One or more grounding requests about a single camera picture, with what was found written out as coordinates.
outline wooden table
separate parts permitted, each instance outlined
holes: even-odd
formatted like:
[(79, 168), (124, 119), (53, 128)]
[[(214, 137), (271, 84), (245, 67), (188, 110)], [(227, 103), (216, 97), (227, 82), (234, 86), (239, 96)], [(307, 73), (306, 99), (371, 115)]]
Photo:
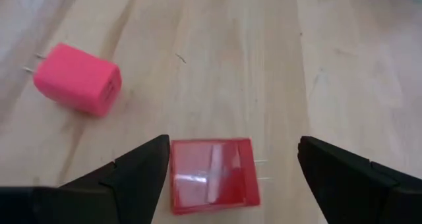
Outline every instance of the wooden table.
[[(262, 205), (154, 223), (324, 223), (297, 162), (311, 134), (422, 177), (422, 5), (413, 0), (0, 0), (0, 184), (57, 186), (159, 134), (251, 137)], [(65, 42), (120, 66), (102, 119), (22, 67)]]

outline pink cube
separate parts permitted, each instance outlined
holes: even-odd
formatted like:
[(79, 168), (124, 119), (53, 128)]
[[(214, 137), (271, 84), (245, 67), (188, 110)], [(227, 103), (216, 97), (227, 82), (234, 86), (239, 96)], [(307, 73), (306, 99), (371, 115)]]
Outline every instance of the pink cube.
[(40, 63), (34, 84), (54, 101), (103, 116), (121, 89), (121, 75), (116, 64), (60, 43)]

